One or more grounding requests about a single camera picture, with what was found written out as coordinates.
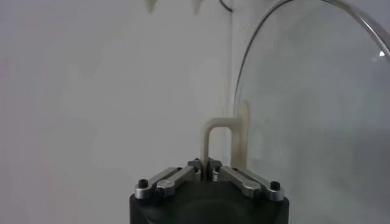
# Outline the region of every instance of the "black cable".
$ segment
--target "black cable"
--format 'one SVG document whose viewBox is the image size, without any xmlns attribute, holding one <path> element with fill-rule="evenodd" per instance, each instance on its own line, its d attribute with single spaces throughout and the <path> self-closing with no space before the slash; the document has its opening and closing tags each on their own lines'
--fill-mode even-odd
<svg viewBox="0 0 390 224">
<path fill-rule="evenodd" d="M 223 0 L 219 0 L 219 3 L 221 3 L 221 5 L 226 9 L 228 10 L 229 12 L 233 12 L 233 9 L 230 8 L 229 6 L 227 6 Z"/>
</svg>

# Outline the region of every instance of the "black screw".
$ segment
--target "black screw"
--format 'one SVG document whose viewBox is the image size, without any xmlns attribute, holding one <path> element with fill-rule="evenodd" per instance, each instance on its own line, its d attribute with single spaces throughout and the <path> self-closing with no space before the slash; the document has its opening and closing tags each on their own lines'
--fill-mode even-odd
<svg viewBox="0 0 390 224">
<path fill-rule="evenodd" d="M 140 188 L 147 188 L 148 182 L 147 179 L 140 179 L 138 181 L 138 187 Z"/>
<path fill-rule="evenodd" d="M 278 181 L 271 181 L 271 190 L 279 191 L 280 190 L 280 183 Z"/>
</svg>

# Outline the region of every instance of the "gray wall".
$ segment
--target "gray wall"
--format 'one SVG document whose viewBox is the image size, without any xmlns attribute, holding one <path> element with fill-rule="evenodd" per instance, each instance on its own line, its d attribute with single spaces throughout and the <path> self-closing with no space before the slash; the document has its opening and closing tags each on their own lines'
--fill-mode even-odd
<svg viewBox="0 0 390 224">
<path fill-rule="evenodd" d="M 1 1 L 0 223 L 127 223 L 137 180 L 199 156 L 225 113 L 229 16 L 217 1 Z"/>
</svg>

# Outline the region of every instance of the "glass dome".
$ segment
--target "glass dome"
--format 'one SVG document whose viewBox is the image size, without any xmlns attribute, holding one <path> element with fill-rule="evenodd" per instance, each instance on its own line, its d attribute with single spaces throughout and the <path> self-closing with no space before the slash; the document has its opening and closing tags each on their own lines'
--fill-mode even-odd
<svg viewBox="0 0 390 224">
<path fill-rule="evenodd" d="M 388 48 L 329 2 L 279 3 L 253 36 L 248 169 L 281 182 L 290 223 L 390 223 Z"/>
</svg>

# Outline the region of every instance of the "curved glass edge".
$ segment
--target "curved glass edge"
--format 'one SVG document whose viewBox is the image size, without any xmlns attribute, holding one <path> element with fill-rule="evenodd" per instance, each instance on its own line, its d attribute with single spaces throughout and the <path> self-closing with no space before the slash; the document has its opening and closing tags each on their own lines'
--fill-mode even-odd
<svg viewBox="0 0 390 224">
<path fill-rule="evenodd" d="M 250 38 L 248 47 L 245 50 L 243 62 L 241 63 L 241 67 L 239 69 L 239 74 L 237 78 L 236 83 L 236 90 L 235 90 L 235 100 L 237 97 L 237 91 L 238 91 L 238 85 L 239 81 L 241 79 L 241 73 L 243 71 L 243 67 L 246 61 L 246 57 L 249 53 L 249 49 L 254 42 L 255 37 L 257 36 L 258 31 L 264 24 L 264 22 L 268 19 L 268 17 L 277 10 L 280 6 L 286 4 L 287 2 L 291 2 L 293 0 L 279 0 L 274 5 L 272 5 L 265 15 L 262 17 L 260 22 L 258 23 L 258 26 L 255 29 L 255 32 L 253 33 L 252 37 Z M 347 12 L 356 22 L 358 22 L 367 32 L 369 32 L 372 39 L 378 44 L 379 48 L 385 53 L 386 58 L 390 61 L 390 34 L 387 33 L 387 31 L 382 28 L 379 23 L 376 22 L 373 18 L 371 18 L 367 13 L 360 10 L 358 7 L 346 3 L 342 0 L 319 0 L 324 1 L 327 3 L 330 3 L 339 9 L 342 9 L 343 11 Z"/>
</svg>

